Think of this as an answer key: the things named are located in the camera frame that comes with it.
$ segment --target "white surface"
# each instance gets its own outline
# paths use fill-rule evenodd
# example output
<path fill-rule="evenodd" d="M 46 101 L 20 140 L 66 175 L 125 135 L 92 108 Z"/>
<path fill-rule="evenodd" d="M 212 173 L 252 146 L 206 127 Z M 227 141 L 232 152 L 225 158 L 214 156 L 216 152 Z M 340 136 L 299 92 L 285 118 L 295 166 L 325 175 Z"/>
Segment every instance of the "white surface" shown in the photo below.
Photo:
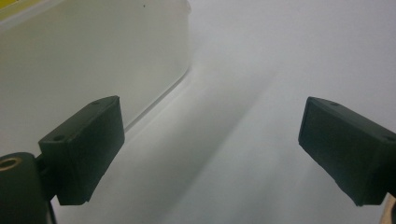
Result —
<path fill-rule="evenodd" d="M 131 124 L 185 74 L 189 13 L 186 0 L 66 0 L 0 26 L 2 155 L 37 156 L 38 140 L 111 95 Z"/>
<path fill-rule="evenodd" d="M 396 2 L 191 0 L 190 72 L 59 223 L 378 223 L 299 147 L 306 97 L 396 131 Z"/>

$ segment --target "translucent plastic container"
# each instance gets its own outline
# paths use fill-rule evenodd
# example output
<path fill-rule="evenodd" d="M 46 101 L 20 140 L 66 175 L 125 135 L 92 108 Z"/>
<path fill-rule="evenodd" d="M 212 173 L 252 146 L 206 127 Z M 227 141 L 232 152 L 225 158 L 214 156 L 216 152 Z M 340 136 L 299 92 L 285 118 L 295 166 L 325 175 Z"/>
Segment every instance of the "translucent plastic container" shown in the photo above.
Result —
<path fill-rule="evenodd" d="M 0 9 L 1 154 L 38 152 L 46 133 L 110 95 L 131 124 L 188 69 L 189 12 L 186 0 L 21 0 Z"/>

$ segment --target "white table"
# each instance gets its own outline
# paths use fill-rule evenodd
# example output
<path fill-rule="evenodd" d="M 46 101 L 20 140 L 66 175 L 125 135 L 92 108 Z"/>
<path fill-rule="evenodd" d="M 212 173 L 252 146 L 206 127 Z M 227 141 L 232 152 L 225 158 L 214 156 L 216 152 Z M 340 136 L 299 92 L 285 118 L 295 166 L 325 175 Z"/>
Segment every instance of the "white table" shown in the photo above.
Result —
<path fill-rule="evenodd" d="M 297 137 L 308 96 L 396 131 L 396 2 L 190 2 L 189 72 L 59 223 L 378 223 Z"/>

